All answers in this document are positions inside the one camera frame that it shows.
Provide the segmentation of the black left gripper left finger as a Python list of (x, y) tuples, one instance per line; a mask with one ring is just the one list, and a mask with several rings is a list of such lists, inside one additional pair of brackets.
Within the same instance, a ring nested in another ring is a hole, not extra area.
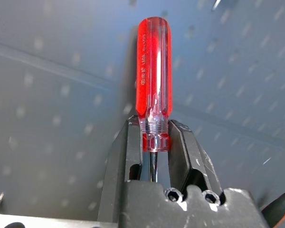
[(97, 221), (118, 227), (124, 183), (139, 180), (142, 170), (141, 133), (137, 115), (128, 118), (110, 147)]

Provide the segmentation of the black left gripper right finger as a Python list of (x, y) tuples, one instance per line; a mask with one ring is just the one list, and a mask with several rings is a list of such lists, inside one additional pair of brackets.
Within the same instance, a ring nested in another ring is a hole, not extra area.
[(205, 192), (206, 200), (222, 205), (225, 195), (212, 161), (186, 125), (169, 121), (170, 149), (168, 167), (171, 186), (187, 197), (187, 187), (196, 186)]

